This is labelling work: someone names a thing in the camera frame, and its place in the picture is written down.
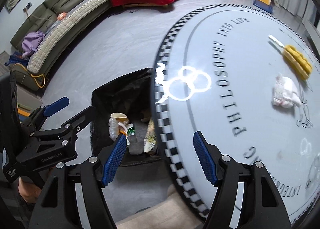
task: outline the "yellow cable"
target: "yellow cable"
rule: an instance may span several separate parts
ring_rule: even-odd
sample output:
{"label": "yellow cable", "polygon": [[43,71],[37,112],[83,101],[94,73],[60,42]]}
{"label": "yellow cable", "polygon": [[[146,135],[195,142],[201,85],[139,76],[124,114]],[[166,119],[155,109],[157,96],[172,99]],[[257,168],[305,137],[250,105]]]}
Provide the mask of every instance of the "yellow cable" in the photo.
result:
{"label": "yellow cable", "polygon": [[[22,64],[20,64],[20,63],[16,63],[15,65],[21,66],[21,67],[29,74],[27,68],[24,67],[24,65],[22,65]],[[45,86],[45,77],[44,77],[44,74],[40,74],[40,75],[30,74],[30,76],[35,80],[35,82],[36,82],[36,84],[38,85],[39,88],[43,88],[43,87]],[[39,85],[39,83],[38,83],[38,81],[37,81],[37,79],[36,79],[36,78],[38,78],[38,77],[43,77],[43,85],[42,85],[42,86]]]}

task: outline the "black trash bag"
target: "black trash bag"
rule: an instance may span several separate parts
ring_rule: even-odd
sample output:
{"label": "black trash bag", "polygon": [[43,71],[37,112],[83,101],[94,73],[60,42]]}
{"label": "black trash bag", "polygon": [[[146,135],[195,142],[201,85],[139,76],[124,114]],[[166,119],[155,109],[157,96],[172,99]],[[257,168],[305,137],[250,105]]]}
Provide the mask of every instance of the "black trash bag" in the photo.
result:
{"label": "black trash bag", "polygon": [[[152,68],[145,68],[121,76],[92,92],[91,105],[98,116],[90,125],[92,154],[97,156],[103,147],[113,144],[109,136],[109,119],[114,112],[124,113],[129,118],[141,119],[141,111],[150,110],[150,86]],[[120,166],[134,166],[160,160],[158,154],[130,155],[127,148]]]}

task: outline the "white cloth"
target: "white cloth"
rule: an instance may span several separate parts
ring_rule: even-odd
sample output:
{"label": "white cloth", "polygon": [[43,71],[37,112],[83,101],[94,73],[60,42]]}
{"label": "white cloth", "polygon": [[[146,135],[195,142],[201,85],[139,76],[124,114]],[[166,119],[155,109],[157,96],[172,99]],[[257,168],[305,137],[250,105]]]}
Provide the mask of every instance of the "white cloth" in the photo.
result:
{"label": "white cloth", "polygon": [[281,74],[276,77],[272,104],[284,108],[291,108],[295,105],[301,106],[298,89],[289,77],[282,76]]}

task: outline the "checkered table edge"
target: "checkered table edge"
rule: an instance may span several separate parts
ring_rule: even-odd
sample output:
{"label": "checkered table edge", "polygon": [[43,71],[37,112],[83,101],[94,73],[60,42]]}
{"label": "checkered table edge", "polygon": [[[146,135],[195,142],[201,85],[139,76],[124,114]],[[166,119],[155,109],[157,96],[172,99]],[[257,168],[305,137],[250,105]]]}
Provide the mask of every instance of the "checkered table edge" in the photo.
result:
{"label": "checkered table edge", "polygon": [[[263,10],[249,7],[249,6],[244,6],[244,5],[215,4],[215,5],[210,5],[210,6],[206,6],[206,7],[201,7],[201,8],[198,8],[198,9],[188,13],[187,15],[182,17],[180,20],[178,20],[174,24],[174,26],[172,26],[172,28],[169,30],[169,32],[167,33],[166,37],[164,38],[164,40],[161,44],[161,47],[158,51],[158,55],[156,58],[156,61],[158,63],[163,63],[165,65],[165,68],[163,70],[164,81],[168,80],[167,66],[168,66],[168,62],[169,62],[171,48],[172,48],[172,45],[176,39],[176,36],[178,35],[179,31],[181,30],[181,28],[191,18],[193,18],[197,14],[199,14],[203,11],[207,11],[208,9],[218,8],[218,7],[240,7],[240,8],[246,8],[246,9],[250,9],[250,10],[254,10],[254,11],[263,13],[263,14],[277,20],[278,22],[283,24],[285,27],[289,28],[292,32],[294,32],[296,34],[296,36],[309,48],[309,50],[313,54],[313,52],[310,49],[310,47],[308,46],[308,44],[295,31],[293,31],[289,26],[287,26],[285,23],[281,22],[279,19],[272,16],[271,14],[269,14]],[[162,85],[155,83],[155,94],[154,94],[155,101],[157,102],[163,95],[164,95],[164,91],[163,91]],[[183,190],[183,194],[185,195],[185,197],[187,199],[189,199],[191,206],[197,210],[197,212],[199,213],[199,215],[201,217],[207,217],[210,212],[210,208],[208,206],[206,206],[206,204],[204,204],[204,202],[200,199],[199,194],[196,192],[196,189],[194,188],[192,182],[190,181],[190,179],[188,177],[187,170],[184,168],[184,166],[182,164],[182,161],[181,161],[182,159],[179,155],[179,151],[175,146],[176,143],[175,143],[173,128],[171,126],[171,121],[170,121],[169,106],[167,103],[168,103],[168,100],[166,100],[165,102],[163,102],[161,104],[156,105],[157,126],[158,126],[158,130],[160,132],[161,142],[163,143],[164,148],[165,148],[164,153],[165,153],[166,157],[168,158],[170,168],[173,172],[173,175],[175,177],[177,184],[179,186],[181,186],[181,188]]]}
{"label": "checkered table edge", "polygon": [[320,195],[320,190],[317,192],[316,196],[309,203],[309,205],[304,209],[304,211],[291,222],[291,225],[293,225],[310,207],[312,207],[316,203],[316,200],[319,198],[319,195]]}

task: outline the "purple bag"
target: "purple bag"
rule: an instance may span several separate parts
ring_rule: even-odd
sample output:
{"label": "purple bag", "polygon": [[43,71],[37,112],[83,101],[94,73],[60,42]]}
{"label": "purple bag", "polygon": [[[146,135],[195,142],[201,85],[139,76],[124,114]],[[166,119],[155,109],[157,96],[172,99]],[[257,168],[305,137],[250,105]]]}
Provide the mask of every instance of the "purple bag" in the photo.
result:
{"label": "purple bag", "polygon": [[22,57],[26,58],[33,55],[43,39],[44,33],[42,31],[28,33],[22,42],[22,49],[24,50]]}

